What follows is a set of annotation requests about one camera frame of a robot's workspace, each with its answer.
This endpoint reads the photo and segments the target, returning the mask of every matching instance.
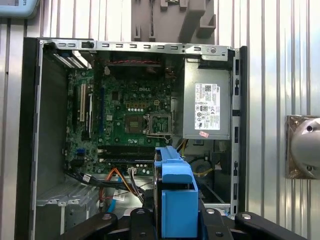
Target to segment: blue connector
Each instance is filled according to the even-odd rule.
[[[86,153],[86,150],[85,150],[84,148],[78,148],[78,149],[76,150],[76,153],[77,153],[77,154],[85,154],[85,153]]]

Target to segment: connector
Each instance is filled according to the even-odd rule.
[[[133,174],[137,174],[137,169],[132,166],[132,167],[129,167],[129,168],[127,169],[127,172],[128,172],[129,175],[131,174],[131,172],[132,172]]]

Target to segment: red wire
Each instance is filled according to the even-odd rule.
[[[108,61],[107,64],[124,64],[124,63],[136,63],[136,64],[159,64],[158,61],[137,61],[137,60],[122,60],[122,61]]]

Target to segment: round metal object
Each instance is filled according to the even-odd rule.
[[[102,217],[102,220],[109,220],[109,219],[111,219],[111,215],[110,214],[105,214]]]
[[[290,141],[293,161],[308,177],[320,179],[320,118],[311,118],[297,126]]]
[[[206,210],[206,212],[207,212],[208,214],[214,214],[214,213],[215,213],[215,210],[213,210],[212,208],[208,208],[208,209]]]
[[[220,232],[220,231],[217,231],[215,235],[219,238],[222,238],[224,236],[223,232]]]
[[[250,220],[251,216],[249,214],[242,214],[241,217],[243,217],[246,220]]]

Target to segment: power supply label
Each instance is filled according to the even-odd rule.
[[[195,84],[195,130],[220,130],[220,87],[217,84]]]

